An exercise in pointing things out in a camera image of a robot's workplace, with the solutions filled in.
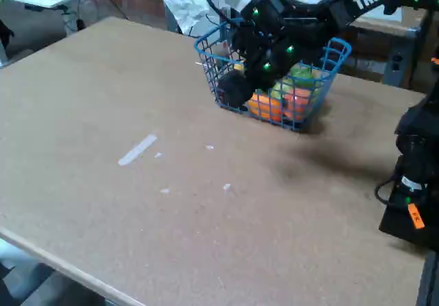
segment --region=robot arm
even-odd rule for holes
[[[380,5],[393,13],[408,1],[419,8],[432,0],[252,0],[234,23],[232,45],[246,59],[247,80],[268,89],[301,60],[317,66],[321,49],[361,15]]]

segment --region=toy fruit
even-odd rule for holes
[[[233,69],[236,69],[237,71],[243,71],[244,70],[244,63],[234,64]]]
[[[296,88],[294,93],[288,93],[283,96],[287,102],[286,109],[283,114],[292,121],[303,121],[308,115],[309,98],[311,91]]]
[[[277,99],[255,93],[247,104],[253,115],[276,122],[282,121],[281,102]]]
[[[277,100],[281,100],[283,95],[293,92],[294,87],[292,86],[292,84],[293,81],[289,78],[284,78],[282,82],[277,82],[270,92],[271,97]]]

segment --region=floor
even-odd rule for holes
[[[157,18],[141,14],[141,12],[125,12],[130,20],[152,25],[162,29],[166,28],[165,18]],[[99,6],[95,1],[82,1],[80,6],[80,17],[86,25],[95,23],[107,16],[118,16],[121,14],[110,2],[100,1]],[[0,0],[0,19],[15,33],[10,45],[6,49],[8,57],[19,52],[31,49],[38,51],[65,37],[64,22],[61,11],[43,10],[34,12],[25,10],[22,3]]]

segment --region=orange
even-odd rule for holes
[[[296,88],[294,93],[284,95],[283,98],[287,102],[287,108],[284,110],[285,116],[292,121],[303,121],[306,119],[310,97],[310,90],[300,88]]]
[[[248,101],[248,109],[258,117],[282,121],[281,102],[267,95],[253,94],[252,99]]]

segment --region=white tape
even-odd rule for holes
[[[150,134],[148,137],[144,138],[140,144],[130,150],[123,158],[118,162],[120,166],[130,164],[136,158],[138,158],[148,147],[150,147],[157,137],[154,134]]]

